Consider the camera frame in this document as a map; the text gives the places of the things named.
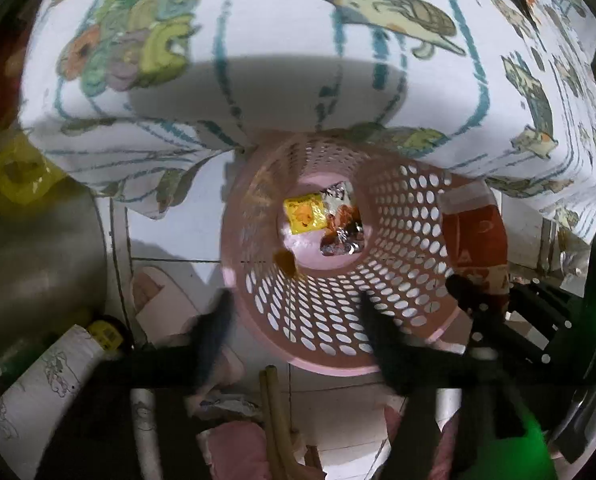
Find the red printed bag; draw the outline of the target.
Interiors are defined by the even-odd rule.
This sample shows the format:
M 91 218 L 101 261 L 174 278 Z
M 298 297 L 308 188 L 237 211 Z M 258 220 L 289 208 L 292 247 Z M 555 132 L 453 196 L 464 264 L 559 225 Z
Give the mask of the red printed bag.
M 454 273 L 505 312 L 510 300 L 507 236 L 492 191 L 482 181 L 452 188 L 439 196 L 439 208 Z

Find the pink slipper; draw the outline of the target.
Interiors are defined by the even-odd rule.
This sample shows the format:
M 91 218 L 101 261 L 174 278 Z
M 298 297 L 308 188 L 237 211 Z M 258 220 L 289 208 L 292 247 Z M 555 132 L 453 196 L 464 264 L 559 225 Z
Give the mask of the pink slipper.
M 154 266 L 134 274 L 132 298 L 138 325 L 152 344 L 182 335 L 200 315 L 182 288 Z

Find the yellow snack wrapper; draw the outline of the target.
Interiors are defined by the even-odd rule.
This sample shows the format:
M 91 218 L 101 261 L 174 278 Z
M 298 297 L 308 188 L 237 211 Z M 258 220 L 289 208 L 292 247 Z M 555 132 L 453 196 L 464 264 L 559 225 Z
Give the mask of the yellow snack wrapper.
M 321 192 L 286 198 L 284 213 L 292 235 L 319 231 L 327 227 L 327 209 Z

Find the yellow plastic bag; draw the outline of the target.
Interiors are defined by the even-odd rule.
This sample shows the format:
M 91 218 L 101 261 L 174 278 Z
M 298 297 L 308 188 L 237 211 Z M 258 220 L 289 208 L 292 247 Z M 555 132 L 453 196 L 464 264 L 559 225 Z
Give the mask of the yellow plastic bag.
M 66 178 L 22 132 L 16 132 L 0 151 L 0 192 L 12 203 L 26 206 L 40 200 Z

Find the white cat-print tablecloth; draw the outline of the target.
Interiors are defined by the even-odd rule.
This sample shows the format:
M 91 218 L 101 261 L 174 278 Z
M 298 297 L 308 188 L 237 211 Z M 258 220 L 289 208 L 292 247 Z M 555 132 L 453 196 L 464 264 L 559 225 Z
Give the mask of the white cat-print tablecloth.
M 595 45 L 583 0 L 42 0 L 18 120 L 150 218 L 209 157 L 346 129 L 590 240 Z

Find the white printed roll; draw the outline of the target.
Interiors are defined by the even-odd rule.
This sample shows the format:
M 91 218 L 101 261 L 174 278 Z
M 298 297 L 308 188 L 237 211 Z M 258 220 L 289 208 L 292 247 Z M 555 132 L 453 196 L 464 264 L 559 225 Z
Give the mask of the white printed roll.
M 52 434 L 103 347 L 72 326 L 0 396 L 0 456 L 21 479 L 32 479 Z

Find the wooden stick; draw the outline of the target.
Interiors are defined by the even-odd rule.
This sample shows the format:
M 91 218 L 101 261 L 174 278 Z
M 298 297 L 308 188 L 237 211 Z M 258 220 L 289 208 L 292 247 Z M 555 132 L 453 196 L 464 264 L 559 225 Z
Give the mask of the wooden stick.
M 266 454 L 273 479 L 302 479 L 304 472 L 296 461 L 289 426 L 286 422 L 278 384 L 277 368 L 267 366 L 259 374 Z

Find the pink perforated trash basket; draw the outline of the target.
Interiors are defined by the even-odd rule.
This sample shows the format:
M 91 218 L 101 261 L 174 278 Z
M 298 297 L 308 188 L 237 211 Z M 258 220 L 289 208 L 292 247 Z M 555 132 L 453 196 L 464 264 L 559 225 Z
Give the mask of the pink perforated trash basket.
M 351 183 L 365 247 L 325 257 L 319 231 L 292 235 L 283 202 Z M 405 332 L 439 339 L 458 316 L 444 282 L 453 268 L 439 196 L 469 180 L 332 136 L 295 134 L 257 148 L 235 179 L 221 230 L 221 266 L 240 318 L 280 358 L 308 372 L 361 376 L 376 369 L 358 313 L 360 292 Z M 273 261 L 288 249 L 285 278 Z

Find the orange peel piece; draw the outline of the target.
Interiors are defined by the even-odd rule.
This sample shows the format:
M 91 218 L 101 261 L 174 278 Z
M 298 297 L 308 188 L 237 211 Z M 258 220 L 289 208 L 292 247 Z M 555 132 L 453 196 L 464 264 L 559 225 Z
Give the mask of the orange peel piece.
M 296 258 L 293 252 L 282 249 L 273 256 L 273 261 L 285 278 L 296 278 L 299 274 Z

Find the silver foil snack wrapper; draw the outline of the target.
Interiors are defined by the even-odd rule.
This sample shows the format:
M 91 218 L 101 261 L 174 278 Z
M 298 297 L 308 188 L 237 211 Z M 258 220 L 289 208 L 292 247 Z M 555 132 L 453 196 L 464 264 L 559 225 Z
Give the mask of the silver foil snack wrapper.
M 365 247 L 360 209 L 350 182 L 340 181 L 321 192 L 326 228 L 320 243 L 325 257 L 354 255 Z

